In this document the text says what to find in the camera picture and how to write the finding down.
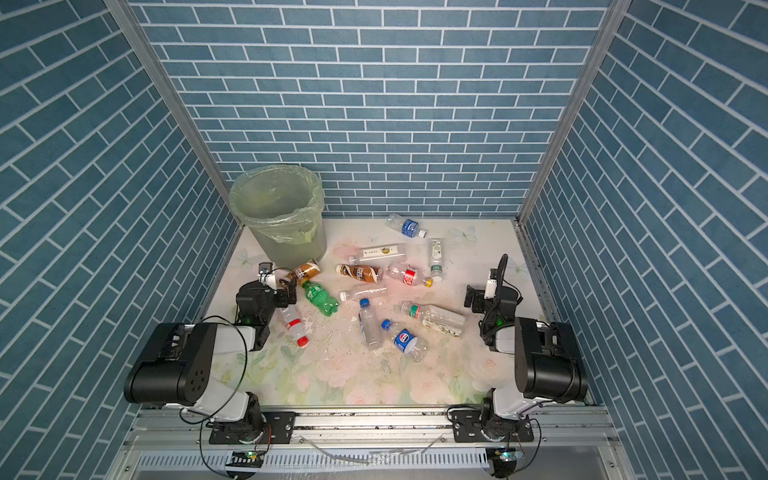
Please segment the clear bottle red label yellow cap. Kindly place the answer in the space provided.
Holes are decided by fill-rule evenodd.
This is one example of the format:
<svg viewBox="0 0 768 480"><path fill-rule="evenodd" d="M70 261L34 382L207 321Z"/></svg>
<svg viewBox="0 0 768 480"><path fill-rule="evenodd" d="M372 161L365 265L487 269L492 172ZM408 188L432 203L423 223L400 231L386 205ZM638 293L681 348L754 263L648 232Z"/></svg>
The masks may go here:
<svg viewBox="0 0 768 480"><path fill-rule="evenodd" d="M386 274L408 286L426 286L431 288L433 279L425 276L416 267L407 263L392 263L387 266Z"/></svg>

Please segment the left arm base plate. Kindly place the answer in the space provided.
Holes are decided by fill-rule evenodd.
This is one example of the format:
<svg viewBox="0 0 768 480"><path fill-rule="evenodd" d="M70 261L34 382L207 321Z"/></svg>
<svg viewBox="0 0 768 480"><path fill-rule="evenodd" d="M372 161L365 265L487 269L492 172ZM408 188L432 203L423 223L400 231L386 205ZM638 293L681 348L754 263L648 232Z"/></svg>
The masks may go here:
<svg viewBox="0 0 768 480"><path fill-rule="evenodd" d="M297 414L294 411L262 412L255 420L245 417L237 422L210 424L211 445L288 444Z"/></svg>

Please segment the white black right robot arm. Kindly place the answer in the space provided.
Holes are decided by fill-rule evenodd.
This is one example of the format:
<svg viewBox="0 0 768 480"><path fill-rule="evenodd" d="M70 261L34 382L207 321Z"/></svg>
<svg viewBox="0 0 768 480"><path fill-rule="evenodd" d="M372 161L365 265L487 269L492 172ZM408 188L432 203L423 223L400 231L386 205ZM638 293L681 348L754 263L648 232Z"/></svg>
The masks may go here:
<svg viewBox="0 0 768 480"><path fill-rule="evenodd" d="M496 353L514 356L514 382L492 388L483 398L479 419L471 426L488 440L533 439L530 413L546 404L582 401L588 374L573 328L516 314L523 297L514 286L485 293L466 288L464 306L483 318L480 337Z"/></svg>

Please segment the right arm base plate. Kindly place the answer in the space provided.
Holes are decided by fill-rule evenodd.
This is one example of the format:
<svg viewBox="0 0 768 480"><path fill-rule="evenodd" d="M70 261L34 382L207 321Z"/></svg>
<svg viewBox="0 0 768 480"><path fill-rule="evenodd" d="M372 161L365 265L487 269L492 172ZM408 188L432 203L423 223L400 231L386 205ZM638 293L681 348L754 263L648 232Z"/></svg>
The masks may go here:
<svg viewBox="0 0 768 480"><path fill-rule="evenodd" d="M534 433L525 420L510 420L470 406L452 406L445 411L457 443L533 442Z"/></svg>

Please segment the large clear bottle green label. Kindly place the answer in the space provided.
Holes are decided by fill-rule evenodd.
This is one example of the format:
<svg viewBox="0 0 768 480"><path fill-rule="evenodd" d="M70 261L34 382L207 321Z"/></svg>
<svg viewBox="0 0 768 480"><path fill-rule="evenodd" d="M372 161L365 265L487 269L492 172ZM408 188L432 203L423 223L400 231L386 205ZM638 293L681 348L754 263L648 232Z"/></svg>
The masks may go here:
<svg viewBox="0 0 768 480"><path fill-rule="evenodd" d="M459 337L463 333L466 324L463 315L431 304L403 302L400 310L421 322L425 327L454 337Z"/></svg>

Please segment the square clear tea bottle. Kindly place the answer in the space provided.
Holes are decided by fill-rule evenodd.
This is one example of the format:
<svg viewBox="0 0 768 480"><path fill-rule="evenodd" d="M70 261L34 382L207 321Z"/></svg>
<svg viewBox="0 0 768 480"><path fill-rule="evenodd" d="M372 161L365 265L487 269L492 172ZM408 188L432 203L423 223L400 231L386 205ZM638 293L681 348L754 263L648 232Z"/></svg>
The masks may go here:
<svg viewBox="0 0 768 480"><path fill-rule="evenodd" d="M386 244L372 247L356 248L348 256L350 264L373 264L402 259L407 250L404 244Z"/></svg>

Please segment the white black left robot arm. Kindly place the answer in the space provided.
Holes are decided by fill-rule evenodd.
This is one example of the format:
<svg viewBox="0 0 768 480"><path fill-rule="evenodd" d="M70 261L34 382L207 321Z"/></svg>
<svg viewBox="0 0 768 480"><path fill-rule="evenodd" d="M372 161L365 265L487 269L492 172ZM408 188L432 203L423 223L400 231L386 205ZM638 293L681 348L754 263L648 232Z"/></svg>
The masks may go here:
<svg viewBox="0 0 768 480"><path fill-rule="evenodd" d="M252 281L235 300L233 322L214 315L196 324L158 325L127 376L124 397L134 404L186 407L211 428L212 445L288 444L293 412L263 412L256 394L214 379L211 368L217 355L248 356L265 346L276 310L297 301L296 282L274 288Z"/></svg>

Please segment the brown Nescafe coffee bottle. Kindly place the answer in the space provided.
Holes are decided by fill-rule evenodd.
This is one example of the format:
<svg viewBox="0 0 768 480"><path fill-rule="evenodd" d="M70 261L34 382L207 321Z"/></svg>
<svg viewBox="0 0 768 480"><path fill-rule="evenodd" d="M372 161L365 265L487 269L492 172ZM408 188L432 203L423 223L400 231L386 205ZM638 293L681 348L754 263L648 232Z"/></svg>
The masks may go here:
<svg viewBox="0 0 768 480"><path fill-rule="evenodd" d="M382 269L371 265L338 264L336 272L360 282L377 283L381 279Z"/></svg>

